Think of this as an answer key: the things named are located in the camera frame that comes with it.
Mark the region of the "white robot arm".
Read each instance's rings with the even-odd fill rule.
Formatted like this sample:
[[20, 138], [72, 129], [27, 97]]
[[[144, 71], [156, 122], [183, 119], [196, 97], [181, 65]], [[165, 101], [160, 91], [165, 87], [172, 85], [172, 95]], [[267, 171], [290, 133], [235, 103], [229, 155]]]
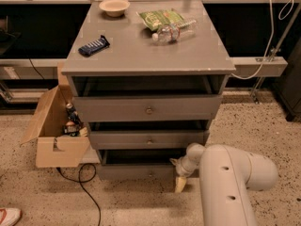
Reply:
[[247, 192], [268, 190], [278, 179], [271, 159], [227, 145], [192, 143], [186, 155], [170, 162], [177, 173], [177, 193], [189, 176], [199, 173], [204, 226], [258, 226]]

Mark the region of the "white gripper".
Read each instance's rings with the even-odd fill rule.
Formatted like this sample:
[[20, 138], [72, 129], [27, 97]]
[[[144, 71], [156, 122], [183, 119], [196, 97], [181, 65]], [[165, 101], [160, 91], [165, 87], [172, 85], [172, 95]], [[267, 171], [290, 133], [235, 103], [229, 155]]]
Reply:
[[198, 168], [198, 162], [190, 159], [187, 155], [179, 159], [169, 158], [170, 163], [176, 167], [178, 177], [176, 178], [175, 192], [181, 193], [187, 183], [187, 178], [190, 177]]

